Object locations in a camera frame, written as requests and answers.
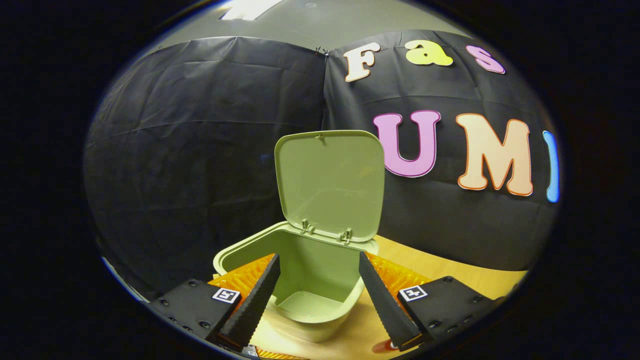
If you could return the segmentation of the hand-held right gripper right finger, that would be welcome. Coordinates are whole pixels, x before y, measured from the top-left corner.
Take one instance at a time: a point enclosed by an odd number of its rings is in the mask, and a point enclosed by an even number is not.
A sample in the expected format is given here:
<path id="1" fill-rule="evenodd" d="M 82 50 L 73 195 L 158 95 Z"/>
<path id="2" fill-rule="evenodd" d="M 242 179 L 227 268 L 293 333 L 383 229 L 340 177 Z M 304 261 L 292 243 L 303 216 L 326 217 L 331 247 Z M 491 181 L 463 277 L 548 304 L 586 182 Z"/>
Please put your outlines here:
<path id="1" fill-rule="evenodd" d="M 429 279 L 368 251 L 359 253 L 358 271 L 382 326 L 400 351 L 448 341 L 505 300 L 484 296 L 454 276 Z"/>

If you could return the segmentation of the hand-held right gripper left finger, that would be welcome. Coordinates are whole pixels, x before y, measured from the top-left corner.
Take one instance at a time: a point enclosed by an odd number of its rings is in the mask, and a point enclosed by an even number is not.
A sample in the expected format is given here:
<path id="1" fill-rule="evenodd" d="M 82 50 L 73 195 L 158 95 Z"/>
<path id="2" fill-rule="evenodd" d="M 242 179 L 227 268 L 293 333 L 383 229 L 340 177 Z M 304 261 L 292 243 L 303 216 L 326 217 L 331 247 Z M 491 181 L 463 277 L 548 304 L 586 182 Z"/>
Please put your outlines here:
<path id="1" fill-rule="evenodd" d="M 270 253 L 208 282 L 183 281 L 150 307 L 195 337 L 240 351 L 249 345 L 280 275 L 281 258 Z"/>

